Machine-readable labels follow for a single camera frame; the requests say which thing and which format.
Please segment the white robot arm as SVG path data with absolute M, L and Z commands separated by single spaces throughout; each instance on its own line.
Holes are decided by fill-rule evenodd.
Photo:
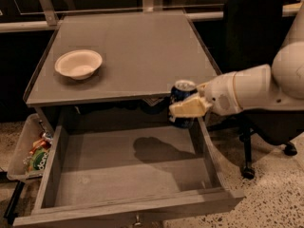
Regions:
M 174 86 L 191 94 L 169 105 L 175 118 L 220 116 L 242 111 L 304 109 L 304 9 L 281 35 L 283 6 L 268 3 L 224 7 L 221 73 L 208 82 L 178 80 Z

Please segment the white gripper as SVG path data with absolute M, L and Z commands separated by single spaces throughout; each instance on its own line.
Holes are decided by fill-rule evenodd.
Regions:
M 222 74 L 197 85 L 198 93 L 171 104 L 170 113 L 176 118 L 197 118 L 204 116 L 213 105 L 211 110 L 220 116 L 238 114 L 241 107 L 234 89 L 235 75 L 235 72 Z

